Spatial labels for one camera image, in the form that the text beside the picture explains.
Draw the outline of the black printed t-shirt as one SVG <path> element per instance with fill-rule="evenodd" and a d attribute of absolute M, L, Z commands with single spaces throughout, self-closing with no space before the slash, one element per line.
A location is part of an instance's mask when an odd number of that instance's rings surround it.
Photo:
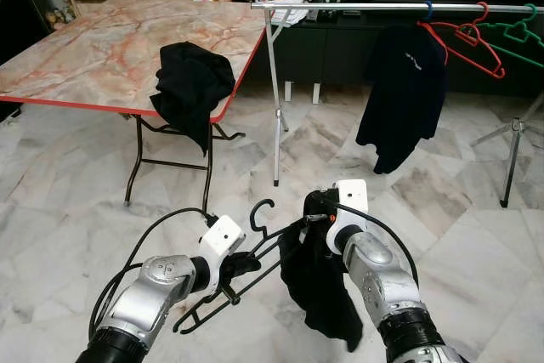
<path fill-rule="evenodd" d="M 343 263 L 326 244 L 332 223 L 296 219 L 277 238 L 280 277 L 289 297 L 304 312 L 304 324 L 330 339 L 343 340 L 354 352 L 364 336 L 364 324 L 343 284 Z"/>
<path fill-rule="evenodd" d="M 207 154 L 211 149 L 211 114 L 234 91 L 236 79 L 229 60 L 191 42 L 159 49 L 156 113 L 167 125 L 187 135 Z"/>

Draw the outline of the silver metal clothes rack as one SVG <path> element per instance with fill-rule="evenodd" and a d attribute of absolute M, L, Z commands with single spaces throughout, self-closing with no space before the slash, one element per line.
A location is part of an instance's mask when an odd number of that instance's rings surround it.
<path fill-rule="evenodd" d="M 537 7 L 539 13 L 544 14 L 544 7 Z M 283 111 L 281 99 L 286 98 L 287 93 L 281 94 L 280 81 L 277 80 L 277 67 L 275 57 L 275 40 L 283 32 L 284 26 L 273 30 L 272 16 L 275 9 L 309 9 L 309 10 L 331 10 L 331 12 L 427 12 L 428 7 L 424 3 L 354 3 L 354 4 L 273 4 L 272 2 L 261 2 L 250 4 L 250 9 L 264 10 L 264 41 L 267 44 L 268 61 L 269 61 L 269 78 L 272 80 L 272 94 L 275 99 L 275 153 L 273 153 L 272 165 L 272 185 L 279 187 L 281 181 L 281 153 L 282 153 L 282 133 L 288 133 L 289 126 L 287 125 L 285 114 Z M 477 4 L 433 4 L 433 9 L 439 12 L 482 12 L 483 9 Z M 490 6 L 490 12 L 507 13 L 507 14 L 531 14 L 529 7 L 517 5 L 495 5 Z M 524 117 L 532 115 L 537 106 L 543 102 L 543 96 L 534 99 L 527 111 L 522 114 Z M 504 192 L 500 200 L 502 208 L 507 208 L 509 203 L 510 190 L 513 187 L 514 168 L 516 168 L 519 143 L 522 135 L 531 129 L 524 122 L 522 116 L 514 118 L 506 128 L 498 128 L 493 133 L 486 134 L 485 137 L 479 138 L 473 142 L 473 145 L 485 142 L 504 133 L 505 130 L 510 131 L 513 135 L 513 141 L 510 143 L 510 152 L 508 157 L 507 180 L 504 185 Z"/>

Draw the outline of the red hanger with blue hook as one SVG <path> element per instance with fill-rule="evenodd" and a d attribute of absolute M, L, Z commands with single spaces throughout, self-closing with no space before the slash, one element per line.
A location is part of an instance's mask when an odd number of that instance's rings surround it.
<path fill-rule="evenodd" d="M 438 49 L 440 52 L 442 52 L 442 63 L 444 66 L 448 65 L 448 61 L 450 61 L 450 50 L 446 47 L 445 43 L 442 39 L 440 39 L 440 36 L 438 32 L 433 29 L 431 26 L 431 21 L 433 18 L 433 2 L 430 0 L 425 0 L 424 4 L 427 5 L 428 11 L 425 14 L 425 16 L 422 18 L 422 20 L 419 20 L 416 22 L 417 26 L 420 26 L 420 28 L 424 29 L 428 34 L 430 34 L 431 39 L 433 42 L 438 45 Z"/>

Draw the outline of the black tv console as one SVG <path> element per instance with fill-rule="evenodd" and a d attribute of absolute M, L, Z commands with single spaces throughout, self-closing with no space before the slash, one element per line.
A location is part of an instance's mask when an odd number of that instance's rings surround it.
<path fill-rule="evenodd" d="M 424 1 L 354 3 L 424 3 Z M 322 84 L 322 86 L 361 86 L 365 68 L 376 44 L 378 32 L 386 26 L 414 26 L 427 12 L 337 12 L 334 20 L 302 20 L 287 26 L 275 40 L 277 80 L 292 83 Z M 434 10 L 433 21 L 454 21 L 463 24 L 482 12 L 439 12 Z M 498 31 L 481 31 L 492 47 L 501 47 L 528 59 L 541 61 L 544 49 L 517 44 Z M 466 61 L 451 56 L 448 60 L 448 88 L 456 94 L 487 94 L 531 98 L 544 91 L 543 71 L 502 51 L 500 56 L 506 76 L 495 79 Z M 267 44 L 260 41 L 255 56 L 242 71 L 242 80 L 269 80 Z"/>

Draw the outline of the white paper stack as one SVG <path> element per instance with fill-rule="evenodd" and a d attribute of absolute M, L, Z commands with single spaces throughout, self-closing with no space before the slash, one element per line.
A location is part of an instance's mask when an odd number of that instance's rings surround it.
<path fill-rule="evenodd" d="M 303 4 L 304 0 L 272 0 L 273 4 Z M 304 20 L 309 9 L 275 9 L 272 24 L 275 26 L 292 26 Z"/>

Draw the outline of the navy t-shirt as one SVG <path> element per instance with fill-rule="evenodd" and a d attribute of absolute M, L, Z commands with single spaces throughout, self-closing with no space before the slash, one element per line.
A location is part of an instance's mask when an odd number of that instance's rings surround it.
<path fill-rule="evenodd" d="M 365 65 L 371 86 L 356 142 L 376 146 L 372 172 L 392 173 L 434 137 L 448 91 L 442 52 L 420 26 L 386 26 Z"/>

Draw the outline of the red plastic hanger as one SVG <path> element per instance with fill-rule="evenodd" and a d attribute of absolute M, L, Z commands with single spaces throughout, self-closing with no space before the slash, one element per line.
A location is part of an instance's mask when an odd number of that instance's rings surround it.
<path fill-rule="evenodd" d="M 452 55 L 457 56 L 458 59 L 466 61 L 466 63 L 470 64 L 470 66 L 479 69 L 479 71 L 484 71 L 485 74 L 495 79 L 505 78 L 506 71 L 505 68 L 502 67 L 502 61 L 500 57 L 498 57 L 497 52 L 495 52 L 495 50 L 485 40 L 483 40 L 482 34 L 479 33 L 478 24 L 481 24 L 481 22 L 486 20 L 487 14 L 489 14 L 490 12 L 490 7 L 486 4 L 486 2 L 476 2 L 475 4 L 482 7 L 483 13 L 481 14 L 481 16 L 475 18 L 475 20 L 471 22 L 463 22 L 463 24 L 454 25 L 450 22 L 429 21 L 425 22 L 425 26 L 427 26 L 427 28 L 431 30 L 433 34 L 435 34 L 435 39 L 439 41 L 440 45 L 443 45 L 443 48 L 445 48 L 447 54 L 452 53 Z M 485 66 L 482 66 L 478 63 L 478 61 L 474 61 L 473 59 L 470 59 L 470 57 L 459 53 L 457 49 L 448 47 L 448 45 L 443 42 L 442 37 L 438 36 L 438 34 L 436 34 L 436 32 L 433 30 L 435 26 L 442 26 L 442 28 L 452 29 L 452 33 L 454 33 L 455 38 L 465 42 L 466 44 L 469 44 L 470 47 L 484 48 L 485 51 L 489 52 L 490 56 L 492 56 L 495 60 L 494 67 L 487 68 Z"/>

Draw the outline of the green plastic hanger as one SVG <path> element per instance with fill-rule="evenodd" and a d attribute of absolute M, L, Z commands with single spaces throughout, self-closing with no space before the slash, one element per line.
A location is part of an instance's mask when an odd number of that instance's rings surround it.
<path fill-rule="evenodd" d="M 477 2 L 477 4 L 483 6 L 485 14 L 489 12 L 490 6 L 485 2 Z M 537 13 L 539 13 L 539 9 L 537 9 L 534 4 L 524 4 L 524 6 L 531 9 L 530 17 L 524 18 L 524 20 L 513 22 L 513 24 L 507 24 L 507 22 L 479 22 L 477 26 L 482 26 L 482 28 L 502 28 L 502 36 L 505 37 L 505 39 L 518 43 L 534 42 L 535 44 L 539 45 L 539 47 L 544 48 L 544 42 L 541 40 L 540 36 L 537 36 L 537 34 L 535 34 L 528 27 L 528 24 L 536 17 Z M 493 47 L 493 49 L 495 51 L 502 51 L 509 56 L 516 57 L 516 59 L 527 61 L 527 63 L 534 66 L 544 68 L 544 65 L 540 63 L 540 61 L 528 59 L 528 57 L 508 51 L 508 49 L 501 47 Z"/>

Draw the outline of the black plastic hanger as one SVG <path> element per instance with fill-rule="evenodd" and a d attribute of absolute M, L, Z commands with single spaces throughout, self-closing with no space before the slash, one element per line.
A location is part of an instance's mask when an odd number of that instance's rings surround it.
<path fill-rule="evenodd" d="M 248 228 L 247 232 L 253 232 L 258 236 L 258 239 L 252 247 L 242 249 L 237 252 L 252 252 L 260 259 L 261 269 L 252 271 L 236 277 L 229 283 L 228 286 L 220 286 L 215 289 L 215 292 L 207 294 L 201 298 L 190 309 L 183 313 L 172 326 L 172 332 L 192 333 L 196 329 L 211 320 L 215 315 L 223 311 L 229 306 L 241 304 L 241 298 L 246 293 L 250 292 L 254 286 L 264 281 L 264 278 L 277 274 L 281 278 L 281 256 L 279 247 L 277 246 L 277 238 L 282 235 L 285 227 L 279 230 L 270 230 L 269 227 L 257 222 L 257 212 L 264 207 L 275 207 L 275 201 L 271 199 L 263 199 L 250 207 L 250 212 L 247 215 Z"/>

